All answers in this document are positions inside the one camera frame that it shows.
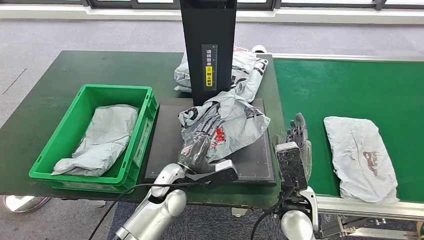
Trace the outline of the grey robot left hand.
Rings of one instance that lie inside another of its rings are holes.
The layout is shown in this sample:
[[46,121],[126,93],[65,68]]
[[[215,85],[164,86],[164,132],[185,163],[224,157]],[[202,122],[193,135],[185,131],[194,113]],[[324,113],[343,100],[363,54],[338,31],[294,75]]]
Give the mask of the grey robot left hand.
[[181,130],[184,143],[178,155],[178,164],[192,174],[206,174],[216,171],[214,164],[208,162],[208,151],[216,133],[224,120],[219,113],[220,104],[212,102],[203,106],[204,112],[198,113],[198,119],[185,123]]

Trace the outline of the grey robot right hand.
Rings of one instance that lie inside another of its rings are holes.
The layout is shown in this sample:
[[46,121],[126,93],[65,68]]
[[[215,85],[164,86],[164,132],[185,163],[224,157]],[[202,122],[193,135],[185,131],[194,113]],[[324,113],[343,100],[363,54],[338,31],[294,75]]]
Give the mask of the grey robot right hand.
[[277,146],[283,143],[295,142],[299,149],[304,167],[306,181],[309,181],[312,173],[312,144],[308,138],[307,124],[302,113],[295,115],[295,120],[289,122],[286,139],[283,140],[278,134],[272,138],[273,150],[277,151]]

